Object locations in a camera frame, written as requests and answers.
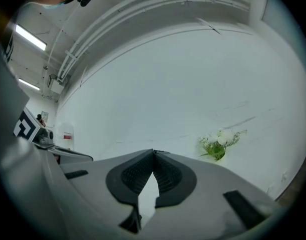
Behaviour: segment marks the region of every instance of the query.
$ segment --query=fluorescent light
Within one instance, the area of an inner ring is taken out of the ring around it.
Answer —
[[[15,31],[25,39],[29,40],[31,43],[35,44],[37,47],[41,48],[42,50],[46,49],[46,43],[37,39],[35,36],[33,36],[30,32],[23,29],[21,26],[16,25]]]
[[[37,89],[37,90],[39,91],[39,88],[38,88],[37,86],[34,86],[34,85],[32,85],[32,84],[30,84],[30,83],[28,83],[28,82],[25,82],[25,81],[22,80],[21,78],[19,78],[18,80],[19,80],[21,83],[26,84],[27,86],[32,87],[32,88],[34,88],[34,89]]]

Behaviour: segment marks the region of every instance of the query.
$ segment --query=floor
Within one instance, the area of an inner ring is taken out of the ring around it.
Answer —
[[[306,181],[306,160],[286,191],[277,199],[281,206],[289,206],[296,199]]]

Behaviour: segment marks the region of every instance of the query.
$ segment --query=ceiling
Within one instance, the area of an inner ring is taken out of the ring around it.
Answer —
[[[57,75],[66,57],[65,51],[70,50],[80,35],[99,16],[122,1],[124,0],[92,0],[86,7],[81,7],[77,1],[74,1],[56,9],[45,9],[37,4],[24,6],[19,11],[17,23],[47,43],[47,47],[45,51],[42,51],[15,34],[10,67],[18,77],[39,86],[41,95],[57,100],[58,94],[52,93],[46,86],[49,75]],[[59,32],[61,32],[60,36],[49,59]],[[92,52],[92,49],[98,47],[94,45],[88,49],[86,56]],[[80,61],[69,72],[68,79]]]

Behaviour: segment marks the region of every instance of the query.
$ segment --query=wooden floor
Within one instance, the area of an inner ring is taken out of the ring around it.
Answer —
[[[286,191],[277,199],[281,206],[290,206],[306,181],[306,160]]]

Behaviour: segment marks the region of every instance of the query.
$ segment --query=face mask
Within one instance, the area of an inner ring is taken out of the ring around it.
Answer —
[[[46,5],[46,6],[44,5],[43,7],[44,7],[45,9],[55,9],[55,8],[61,6],[63,3],[64,3],[64,2],[60,2],[60,3],[54,4],[54,5]]]

